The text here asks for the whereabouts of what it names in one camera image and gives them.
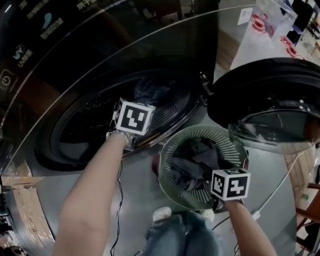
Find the jeans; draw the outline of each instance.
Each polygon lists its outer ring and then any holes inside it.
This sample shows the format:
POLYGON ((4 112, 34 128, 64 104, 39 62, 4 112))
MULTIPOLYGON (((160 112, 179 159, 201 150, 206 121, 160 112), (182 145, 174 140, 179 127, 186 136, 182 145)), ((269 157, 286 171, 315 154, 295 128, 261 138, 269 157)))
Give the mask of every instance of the jeans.
POLYGON ((141 256, 223 256, 222 240, 212 223, 186 211, 153 223, 141 256))

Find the washing machine drum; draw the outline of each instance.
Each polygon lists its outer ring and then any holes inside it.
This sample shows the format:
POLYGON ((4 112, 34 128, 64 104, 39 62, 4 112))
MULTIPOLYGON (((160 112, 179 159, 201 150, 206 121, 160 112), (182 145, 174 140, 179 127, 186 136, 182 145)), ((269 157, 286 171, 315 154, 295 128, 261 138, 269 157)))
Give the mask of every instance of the washing machine drum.
POLYGON ((37 160, 53 170, 83 169, 106 140, 120 98, 156 107, 147 134, 138 135, 134 150, 125 150, 124 157, 151 147, 198 109, 197 84, 201 85, 195 76, 168 69, 144 70, 115 79, 95 78, 88 87, 98 89, 85 90, 68 106, 58 102, 41 122, 35 134, 37 160))

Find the red object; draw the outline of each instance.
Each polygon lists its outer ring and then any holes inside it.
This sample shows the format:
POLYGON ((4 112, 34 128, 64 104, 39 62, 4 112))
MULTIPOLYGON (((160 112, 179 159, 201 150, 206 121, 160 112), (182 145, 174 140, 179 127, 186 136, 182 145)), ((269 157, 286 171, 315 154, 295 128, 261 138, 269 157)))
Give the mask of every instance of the red object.
POLYGON ((271 35, 273 35, 275 33, 273 26, 271 25, 265 25, 264 20, 268 19, 268 16, 266 14, 263 14, 261 16, 258 16, 257 14, 253 14, 253 22, 252 22, 252 26, 254 29, 256 29, 257 31, 261 32, 261 33, 267 33, 266 32, 266 27, 271 28, 271 35))
POLYGON ((283 42, 285 44, 285 50, 292 58, 297 59, 297 57, 299 56, 303 60, 305 60, 304 57, 302 57, 301 55, 297 54, 297 50, 295 49, 294 45, 292 44, 292 42, 286 36, 281 36, 280 40, 281 40, 281 42, 283 42))

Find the wire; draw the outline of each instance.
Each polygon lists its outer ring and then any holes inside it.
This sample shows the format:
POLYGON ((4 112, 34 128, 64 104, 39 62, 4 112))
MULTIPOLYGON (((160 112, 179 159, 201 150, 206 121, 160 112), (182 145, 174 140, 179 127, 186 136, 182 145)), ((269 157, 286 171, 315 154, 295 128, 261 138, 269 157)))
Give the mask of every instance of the wire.
POLYGON ((140 254, 140 253, 142 253, 143 252, 143 250, 139 250, 135 255, 133 255, 133 256, 137 256, 138 254, 140 254))
POLYGON ((293 164, 291 165, 289 171, 287 172, 287 174, 282 178, 282 180, 280 181, 279 185, 276 187, 276 189, 271 193, 271 195, 269 195, 269 197, 264 201, 264 203, 258 208, 258 210, 256 210, 257 212, 260 212, 265 206, 266 204, 270 201, 270 199, 274 196, 274 194, 278 191, 278 189, 281 187, 281 185, 285 182, 286 178, 289 176, 291 170, 293 169, 296 161, 298 160, 298 158, 303 155, 305 152, 302 152, 300 154, 298 154, 296 156, 296 158, 293 161, 293 164))
POLYGON ((236 251, 234 252, 234 256, 238 256, 238 251, 239 251, 239 247, 238 247, 238 249, 236 249, 236 251))
POLYGON ((110 250, 110 255, 111 256, 114 256, 115 255, 115 249, 116 249, 116 245, 117 245, 117 242, 119 240, 119 235, 120 235, 120 210, 121 210, 121 207, 122 207, 122 204, 124 202, 124 192, 122 190, 122 184, 121 184, 121 181, 120 181, 120 176, 122 174, 122 168, 123 168, 123 163, 121 161, 121 164, 120 164, 120 170, 118 172, 118 178, 117 178, 117 181, 118 181, 118 185, 119 185, 119 190, 120 190, 120 194, 121 194, 121 200, 120 200, 120 203, 119 203, 119 208, 118 208, 118 211, 116 212, 116 239, 111 247, 111 250, 110 250))
POLYGON ((228 220, 228 219, 230 219, 230 217, 227 217, 227 218, 225 218, 224 220, 220 221, 217 225, 215 225, 215 226, 213 227, 212 230, 214 230, 216 227, 218 227, 220 224, 224 223, 224 222, 225 222, 226 220, 228 220))

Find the gray floor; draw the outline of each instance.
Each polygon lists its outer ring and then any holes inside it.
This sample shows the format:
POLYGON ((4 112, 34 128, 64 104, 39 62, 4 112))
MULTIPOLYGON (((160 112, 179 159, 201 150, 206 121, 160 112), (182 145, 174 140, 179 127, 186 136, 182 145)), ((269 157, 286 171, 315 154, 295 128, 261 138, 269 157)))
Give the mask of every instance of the gray floor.
MULTIPOLYGON (((214 124, 200 109, 189 124, 214 124)), ((120 236, 116 246, 117 256, 133 256, 138 250, 144 248, 146 241, 144 235, 152 224, 154 210, 163 206, 170 206, 180 210, 161 191, 156 176, 151 171, 152 156, 159 148, 139 153, 123 161, 121 175, 124 202, 120 212, 120 236)), ((256 149, 249 149, 249 172, 251 183, 248 198, 245 204, 250 211, 257 209, 263 201, 273 192, 286 173, 282 156, 256 149)), ((62 204, 79 175, 50 176, 37 184, 38 195, 43 211, 54 236, 59 225, 59 212, 62 204)), ((116 234, 116 212, 119 207, 120 192, 117 189, 111 208, 110 237, 104 255, 109 255, 111 245, 116 234)), ((35 246, 28 238, 25 228, 19 220, 15 210, 14 201, 11 202, 14 228, 18 231, 22 244, 30 248, 35 256, 48 256, 51 254, 53 243, 45 241, 45 248, 35 246)), ((214 223, 219 223, 228 216, 227 212, 216 215, 214 223)), ((294 255, 296 240, 295 204, 290 180, 281 186, 278 192, 261 211, 257 221, 266 235, 275 246, 279 256, 294 255)), ((225 244, 225 255, 233 256, 236 245, 230 220, 217 227, 216 232, 222 236, 225 244)))

